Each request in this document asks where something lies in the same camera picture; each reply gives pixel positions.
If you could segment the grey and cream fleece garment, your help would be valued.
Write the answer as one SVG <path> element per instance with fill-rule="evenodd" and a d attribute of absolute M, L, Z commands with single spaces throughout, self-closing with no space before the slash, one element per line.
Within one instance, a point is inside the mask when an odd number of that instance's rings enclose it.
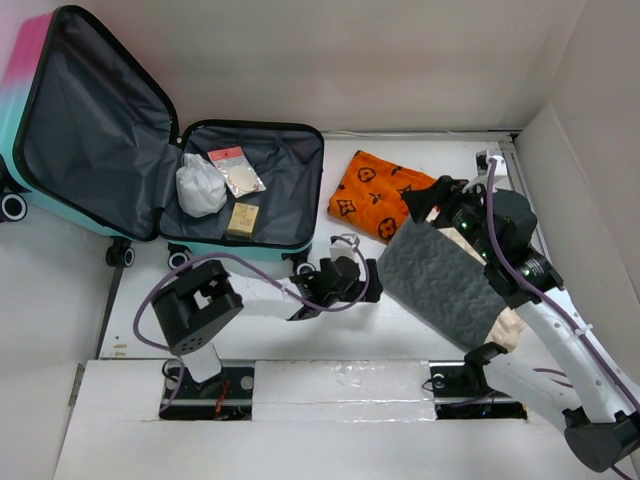
<path fill-rule="evenodd" d="M 407 219 L 377 260 L 385 293 L 468 352 L 495 342 L 512 352 L 525 322 L 484 277 L 485 262 L 452 228 Z"/>

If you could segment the orange patterned towel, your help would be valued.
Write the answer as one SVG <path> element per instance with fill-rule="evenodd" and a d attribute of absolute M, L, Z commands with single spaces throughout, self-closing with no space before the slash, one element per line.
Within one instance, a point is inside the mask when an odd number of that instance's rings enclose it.
<path fill-rule="evenodd" d="M 330 197 L 327 212 L 389 243 L 409 215 L 402 195 L 426 189 L 435 182 L 425 173 L 358 150 Z"/>

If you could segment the small yellow box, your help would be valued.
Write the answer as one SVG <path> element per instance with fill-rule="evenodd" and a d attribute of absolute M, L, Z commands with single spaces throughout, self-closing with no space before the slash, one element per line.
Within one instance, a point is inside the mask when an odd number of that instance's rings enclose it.
<path fill-rule="evenodd" d="M 252 238 L 258 215 L 258 206 L 246 203 L 235 203 L 226 228 L 226 234 L 230 237 Z"/>

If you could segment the makeup puff plastic packet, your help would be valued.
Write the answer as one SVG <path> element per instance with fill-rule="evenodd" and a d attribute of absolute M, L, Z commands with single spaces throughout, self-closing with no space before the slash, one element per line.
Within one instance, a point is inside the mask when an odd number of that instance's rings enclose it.
<path fill-rule="evenodd" d="M 266 190 L 266 186 L 249 163 L 241 147 L 209 151 L 207 158 L 223 176 L 235 198 Z"/>

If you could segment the white plastic bag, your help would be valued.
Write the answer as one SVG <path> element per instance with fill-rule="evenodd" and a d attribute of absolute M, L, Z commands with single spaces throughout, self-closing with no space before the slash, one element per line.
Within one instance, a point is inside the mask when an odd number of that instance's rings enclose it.
<path fill-rule="evenodd" d="M 216 214 L 227 203 L 224 177 L 197 154 L 182 155 L 176 171 L 176 191 L 181 209 L 193 218 Z"/>

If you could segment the pink and teal suitcase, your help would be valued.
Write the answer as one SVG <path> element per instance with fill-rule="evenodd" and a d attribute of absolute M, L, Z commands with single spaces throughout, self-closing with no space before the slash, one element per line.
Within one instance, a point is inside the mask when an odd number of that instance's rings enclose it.
<path fill-rule="evenodd" d="M 193 218 L 179 206 L 186 154 L 242 150 L 265 190 L 253 232 L 228 232 L 233 207 Z M 319 209 L 324 140 L 296 123 L 208 119 L 181 128 L 169 96 L 89 11 L 65 5 L 25 20 L 1 83 L 1 217 L 37 206 L 112 243 L 130 266 L 138 242 L 163 239 L 170 266 L 227 252 L 308 259 Z"/>

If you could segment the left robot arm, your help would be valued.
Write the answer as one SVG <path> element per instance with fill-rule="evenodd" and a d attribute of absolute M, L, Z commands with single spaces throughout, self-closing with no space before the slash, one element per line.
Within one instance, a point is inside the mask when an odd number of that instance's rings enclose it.
<path fill-rule="evenodd" d="M 232 286 L 231 275 L 218 260 L 178 276 L 151 297 L 151 305 L 169 352 L 182 360 L 183 378 L 201 397 L 216 394 L 225 374 L 213 339 L 238 315 L 286 321 L 315 318 L 339 304 L 376 303 L 383 286 L 374 259 L 323 258 L 317 267 L 301 263 L 289 277 L 295 297 L 259 298 Z"/>

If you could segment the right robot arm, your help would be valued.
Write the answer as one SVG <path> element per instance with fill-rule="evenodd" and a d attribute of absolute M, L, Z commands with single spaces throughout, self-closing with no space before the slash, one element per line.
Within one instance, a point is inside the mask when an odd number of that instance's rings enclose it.
<path fill-rule="evenodd" d="M 440 177 L 401 195 L 414 223 L 452 228 L 485 262 L 491 288 L 543 341 L 569 384 L 562 387 L 488 342 L 464 357 L 473 393 L 504 393 L 536 411 L 592 471 L 615 469 L 639 448 L 639 388 L 624 375 L 576 312 L 564 281 L 531 245 L 537 225 L 528 200 L 482 178 Z"/>

